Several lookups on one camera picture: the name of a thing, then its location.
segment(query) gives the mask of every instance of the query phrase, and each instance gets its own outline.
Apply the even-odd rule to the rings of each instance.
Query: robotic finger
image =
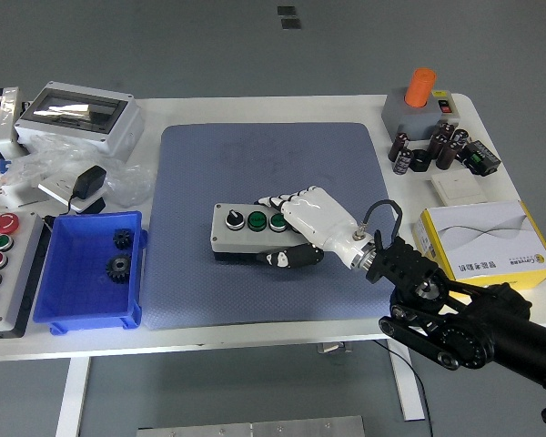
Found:
[[[280,252],[258,253],[256,259],[270,266],[296,269],[318,264],[324,259],[324,251],[313,244],[300,244]]]

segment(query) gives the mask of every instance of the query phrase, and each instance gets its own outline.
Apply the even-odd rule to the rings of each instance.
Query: blue mouse pad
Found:
[[[393,286],[370,284],[334,253],[279,269],[215,261],[214,205],[324,188],[357,221],[387,198],[368,130],[355,123],[206,124],[162,135],[140,301],[150,329],[380,317]],[[380,207],[368,231],[388,240]]]

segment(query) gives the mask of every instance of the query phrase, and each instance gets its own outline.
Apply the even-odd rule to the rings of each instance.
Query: plastic bag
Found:
[[[5,185],[28,180],[44,180],[60,172],[81,174],[86,166],[98,165],[106,171],[104,199],[123,208],[146,201],[154,192],[156,175],[144,166],[127,167],[119,159],[101,155],[97,148],[80,140],[57,135],[33,137],[26,145],[29,155],[12,159],[3,175]]]

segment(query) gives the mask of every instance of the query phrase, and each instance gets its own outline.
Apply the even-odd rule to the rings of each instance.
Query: gear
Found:
[[[122,253],[107,262],[107,276],[117,284],[129,281],[129,268],[131,267],[131,255]]]
[[[119,250],[131,248],[134,242],[134,234],[131,229],[117,229],[113,236],[113,242]]]

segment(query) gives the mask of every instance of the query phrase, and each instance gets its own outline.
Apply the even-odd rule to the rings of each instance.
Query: green indicator button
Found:
[[[0,251],[6,252],[12,248],[14,240],[9,235],[0,235]]]
[[[285,229],[287,229],[288,223],[285,221],[283,214],[279,212],[271,218],[269,227],[274,232],[283,232]]]
[[[267,227],[267,216],[261,211],[253,211],[248,215],[248,228],[260,232]]]

